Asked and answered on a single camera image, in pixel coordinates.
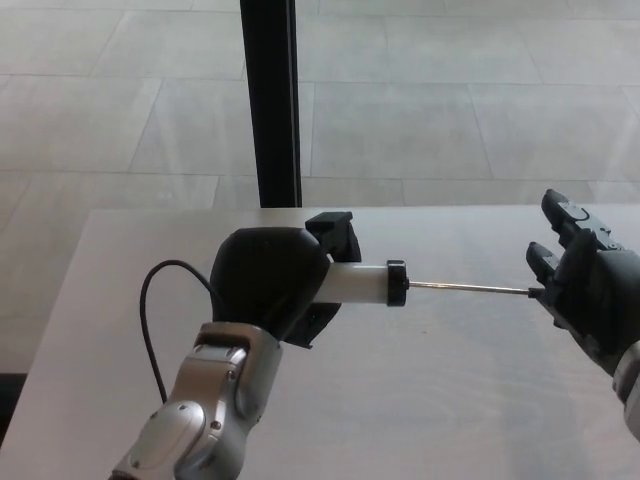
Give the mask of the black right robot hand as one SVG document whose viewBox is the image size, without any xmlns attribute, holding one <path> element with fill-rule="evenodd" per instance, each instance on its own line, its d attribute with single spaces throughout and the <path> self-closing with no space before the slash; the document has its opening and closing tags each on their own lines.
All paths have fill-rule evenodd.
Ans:
<svg viewBox="0 0 640 480">
<path fill-rule="evenodd" d="M 541 209 L 564 248 L 561 256 L 537 242 L 526 262 L 542 285 L 538 302 L 556 327 L 570 333 L 609 376 L 639 341 L 639 254 L 585 208 L 549 189 Z"/>
</svg>

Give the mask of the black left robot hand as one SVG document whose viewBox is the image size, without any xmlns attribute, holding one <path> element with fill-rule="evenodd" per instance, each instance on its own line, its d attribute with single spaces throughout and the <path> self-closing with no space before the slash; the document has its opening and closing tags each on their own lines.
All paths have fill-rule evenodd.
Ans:
<svg viewBox="0 0 640 480">
<path fill-rule="evenodd" d="M 213 319 L 257 326 L 309 349 L 341 307 L 316 298 L 332 262 L 362 260 L 350 211 L 299 227 L 242 228 L 220 245 L 210 277 Z"/>
</svg>

